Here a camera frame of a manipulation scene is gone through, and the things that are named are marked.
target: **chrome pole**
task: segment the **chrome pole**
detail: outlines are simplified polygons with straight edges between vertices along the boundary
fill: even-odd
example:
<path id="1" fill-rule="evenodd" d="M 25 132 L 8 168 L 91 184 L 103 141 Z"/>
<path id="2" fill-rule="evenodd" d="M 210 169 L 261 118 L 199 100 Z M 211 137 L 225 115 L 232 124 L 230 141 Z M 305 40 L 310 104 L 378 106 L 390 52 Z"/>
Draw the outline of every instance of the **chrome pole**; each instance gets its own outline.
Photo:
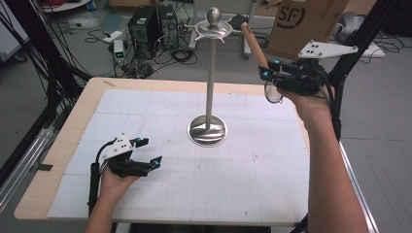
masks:
<path id="1" fill-rule="evenodd" d="M 210 129 L 210 121 L 212 118 L 213 105 L 213 86 L 215 81 L 215 65 L 216 65 L 216 40 L 209 40 L 209 79 L 207 81 L 206 95 L 206 129 Z"/>

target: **jewelry stand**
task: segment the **jewelry stand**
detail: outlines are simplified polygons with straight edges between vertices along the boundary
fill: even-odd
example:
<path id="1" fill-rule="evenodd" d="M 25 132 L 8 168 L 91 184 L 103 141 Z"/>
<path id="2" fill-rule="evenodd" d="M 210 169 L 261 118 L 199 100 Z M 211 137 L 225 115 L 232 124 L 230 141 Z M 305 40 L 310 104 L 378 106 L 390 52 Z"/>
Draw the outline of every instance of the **jewelry stand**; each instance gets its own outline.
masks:
<path id="1" fill-rule="evenodd" d="M 188 126 L 190 139 L 201 147 L 214 147 L 221 144 L 227 136 L 227 126 L 222 119 L 212 116 L 213 86 L 216 64 L 216 40 L 228 36 L 233 28 L 226 21 L 221 21 L 222 14 L 218 8 L 211 8 L 203 20 L 194 25 L 198 37 L 210 39 L 209 44 L 209 79 L 207 82 L 206 115 L 195 117 Z"/>

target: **gray floor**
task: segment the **gray floor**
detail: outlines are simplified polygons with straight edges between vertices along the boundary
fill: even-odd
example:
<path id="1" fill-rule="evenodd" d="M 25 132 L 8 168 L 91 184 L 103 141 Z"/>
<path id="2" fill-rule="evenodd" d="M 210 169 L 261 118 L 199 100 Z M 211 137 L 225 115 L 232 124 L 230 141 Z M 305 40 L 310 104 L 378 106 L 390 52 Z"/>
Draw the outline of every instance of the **gray floor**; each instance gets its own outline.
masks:
<path id="1" fill-rule="evenodd" d="M 77 10 L 62 14 L 66 17 Z M 99 20 L 108 11 L 93 13 Z M 124 19 L 119 28 L 123 28 Z M 262 18 L 259 26 L 271 26 L 273 18 Z M 112 70 L 113 58 L 107 45 L 88 44 L 86 32 L 66 35 L 71 52 L 93 75 Z M 412 46 L 412 40 L 404 39 Z M 256 61 L 241 55 L 242 40 L 228 38 L 218 46 L 216 82 L 262 84 Z M 174 64 L 150 79 L 204 82 L 207 68 L 207 42 L 197 45 L 198 62 Z M 412 229 L 412 58 L 411 49 L 387 52 L 383 59 L 369 64 L 359 62 L 346 81 L 342 106 L 342 143 L 355 170 L 360 187 L 380 232 L 401 233 Z M 322 61 L 327 70 L 336 59 Z M 46 106 L 44 91 L 30 62 L 9 62 L 0 67 L 0 165 Z M 0 232 L 82 232 L 84 221 L 27 221 L 14 218 L 14 209 L 30 183 L 29 173 L 0 216 Z M 273 232 L 289 232 L 277 228 Z"/>

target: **human hand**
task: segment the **human hand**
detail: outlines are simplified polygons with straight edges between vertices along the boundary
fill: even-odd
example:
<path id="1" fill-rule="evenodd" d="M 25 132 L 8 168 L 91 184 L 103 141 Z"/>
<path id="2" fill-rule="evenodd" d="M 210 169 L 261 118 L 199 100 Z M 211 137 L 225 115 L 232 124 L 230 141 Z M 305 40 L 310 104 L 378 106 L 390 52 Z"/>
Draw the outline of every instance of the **human hand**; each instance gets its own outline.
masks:
<path id="1" fill-rule="evenodd" d="M 106 166 L 102 173 L 101 187 L 99 200 L 107 200 L 110 202 L 118 202 L 127 189 L 137 180 L 139 177 L 127 176 L 121 178 L 114 174 L 112 170 Z"/>
<path id="2" fill-rule="evenodd" d="M 309 131 L 314 127 L 325 125 L 326 120 L 331 122 L 330 108 L 321 92 L 314 96 L 303 96 L 277 88 L 278 92 L 290 99 L 296 106 L 297 114 Z"/>

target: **cardboard box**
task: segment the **cardboard box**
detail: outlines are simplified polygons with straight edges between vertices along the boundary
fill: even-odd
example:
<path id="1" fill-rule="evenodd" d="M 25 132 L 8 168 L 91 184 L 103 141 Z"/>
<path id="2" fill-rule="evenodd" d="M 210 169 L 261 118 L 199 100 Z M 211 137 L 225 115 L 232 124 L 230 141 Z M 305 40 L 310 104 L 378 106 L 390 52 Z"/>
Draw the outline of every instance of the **cardboard box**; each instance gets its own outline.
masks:
<path id="1" fill-rule="evenodd" d="M 111 7 L 155 6 L 157 5 L 157 0 L 109 0 L 109 5 Z"/>
<path id="2" fill-rule="evenodd" d="M 329 41 L 349 0 L 283 0 L 270 35 L 267 53 L 297 59 L 311 40 Z"/>

